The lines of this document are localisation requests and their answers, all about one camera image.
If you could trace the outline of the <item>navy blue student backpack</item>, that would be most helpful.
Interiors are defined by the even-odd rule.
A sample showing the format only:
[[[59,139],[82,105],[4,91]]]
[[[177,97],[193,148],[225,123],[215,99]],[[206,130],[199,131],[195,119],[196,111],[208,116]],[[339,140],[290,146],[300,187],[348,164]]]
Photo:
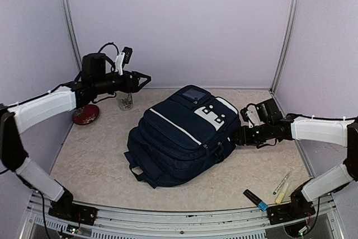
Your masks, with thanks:
[[[148,108],[129,132],[125,157],[152,188],[174,187],[225,160],[236,148],[238,110],[226,99],[185,86]]]

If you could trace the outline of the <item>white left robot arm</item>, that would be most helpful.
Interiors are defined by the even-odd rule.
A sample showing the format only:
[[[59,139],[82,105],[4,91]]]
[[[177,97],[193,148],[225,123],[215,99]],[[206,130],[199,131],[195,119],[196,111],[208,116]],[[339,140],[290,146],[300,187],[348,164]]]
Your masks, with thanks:
[[[1,105],[1,162],[26,186],[50,200],[49,215],[92,226],[97,209],[74,203],[73,194],[30,158],[20,135],[44,120],[88,105],[99,95],[139,92],[151,77],[124,70],[131,55],[128,47],[115,60],[104,53],[87,54],[75,80],[29,100]]]

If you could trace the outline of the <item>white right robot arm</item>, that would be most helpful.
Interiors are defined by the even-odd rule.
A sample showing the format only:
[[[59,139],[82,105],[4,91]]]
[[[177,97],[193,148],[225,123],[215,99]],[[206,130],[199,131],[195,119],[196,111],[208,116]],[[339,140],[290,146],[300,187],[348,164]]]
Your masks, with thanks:
[[[233,134],[238,146],[266,146],[268,140],[293,140],[300,144],[330,145],[346,150],[345,159],[297,187],[286,204],[267,208],[271,225],[295,221],[318,214],[323,196],[357,181],[357,118],[320,118],[314,115],[289,113],[283,115],[275,99],[268,99],[241,110],[245,126]]]

